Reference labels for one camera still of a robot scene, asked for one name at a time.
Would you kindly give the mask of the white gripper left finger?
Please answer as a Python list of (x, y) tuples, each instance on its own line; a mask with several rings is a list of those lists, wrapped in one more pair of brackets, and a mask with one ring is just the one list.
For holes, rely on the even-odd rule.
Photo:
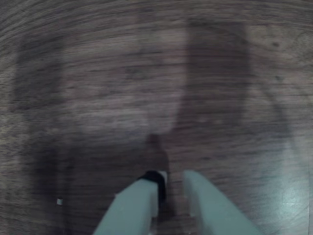
[(94, 235), (150, 235), (153, 218), (166, 201), (167, 173), (149, 170), (119, 192)]

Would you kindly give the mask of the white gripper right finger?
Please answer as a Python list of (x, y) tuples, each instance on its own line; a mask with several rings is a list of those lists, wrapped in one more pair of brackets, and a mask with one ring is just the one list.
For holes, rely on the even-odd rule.
[(186, 170), (183, 190), (200, 235), (260, 235), (259, 229), (202, 174)]

